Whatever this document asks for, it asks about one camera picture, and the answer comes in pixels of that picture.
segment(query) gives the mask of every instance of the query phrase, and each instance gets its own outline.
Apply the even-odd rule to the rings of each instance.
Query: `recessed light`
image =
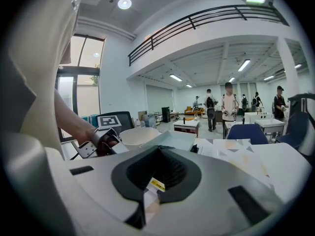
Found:
[[[250,59],[246,59],[238,71],[241,72],[250,63],[250,61]]]
[[[270,76],[270,77],[265,78],[264,80],[267,81],[267,80],[272,79],[273,77],[274,77],[274,76]]]
[[[266,0],[246,0],[246,2],[264,3]]]
[[[176,77],[174,74],[171,74],[170,77],[172,77],[173,79],[177,81],[182,81],[180,78]]]
[[[131,0],[119,0],[118,7],[122,10],[127,10],[131,7]]]

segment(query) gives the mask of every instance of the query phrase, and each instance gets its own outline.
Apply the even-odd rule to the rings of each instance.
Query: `black backpack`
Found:
[[[247,99],[246,99],[246,97],[243,98],[243,100],[242,100],[242,105],[247,105]]]
[[[252,105],[255,105],[255,106],[256,106],[256,104],[257,104],[257,99],[254,97],[254,98],[252,99]]]
[[[207,98],[207,108],[214,108],[215,107],[215,103],[213,102],[213,100],[211,99],[211,97]]]

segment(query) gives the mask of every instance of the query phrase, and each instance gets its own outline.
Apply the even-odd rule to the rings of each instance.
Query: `metal railing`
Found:
[[[243,19],[245,21],[261,19],[288,26],[284,17],[273,6],[227,5],[198,11],[172,22],[151,35],[128,55],[129,66],[147,52],[154,50],[159,44],[182,32],[190,29],[196,30],[201,25],[229,19]]]

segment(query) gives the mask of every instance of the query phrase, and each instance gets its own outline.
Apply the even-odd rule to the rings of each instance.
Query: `window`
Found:
[[[80,117],[99,115],[98,78],[104,40],[76,35],[71,38],[71,63],[60,64],[56,89],[66,105]],[[61,142],[73,140],[59,129]]]

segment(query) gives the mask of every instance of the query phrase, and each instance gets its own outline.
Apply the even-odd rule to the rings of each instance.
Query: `man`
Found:
[[[20,132],[61,154],[56,122],[80,144],[90,141],[95,130],[73,111],[68,111],[55,91],[58,66],[62,59],[69,61],[66,55],[70,54],[69,43],[75,32],[80,1],[34,0],[29,3],[16,24],[8,51],[25,84],[36,95]]]
[[[201,103],[198,102],[199,96],[196,96],[196,100],[193,102],[193,111],[195,112],[195,116],[197,116],[197,112],[200,110],[199,106],[202,105]]]
[[[216,111],[215,111],[215,105],[218,103],[217,100],[213,97],[211,93],[211,89],[207,90],[207,94],[203,101],[206,109],[206,114],[208,116],[208,127],[209,131],[212,132],[216,129]]]
[[[288,106],[285,104],[284,98],[282,96],[282,92],[284,89],[281,86],[277,86],[277,95],[274,98],[274,115],[275,119],[284,122],[284,111]],[[272,134],[272,139],[274,140],[276,137],[276,132]]]
[[[231,82],[225,83],[226,94],[223,95],[221,105],[222,105],[222,126],[223,126],[223,139],[226,138],[227,129],[225,123],[229,121],[234,121],[236,114],[238,112],[239,104],[233,94],[233,85]]]
[[[255,97],[252,100],[252,104],[256,106],[256,111],[259,111],[261,107],[263,106],[258,92],[256,92]]]

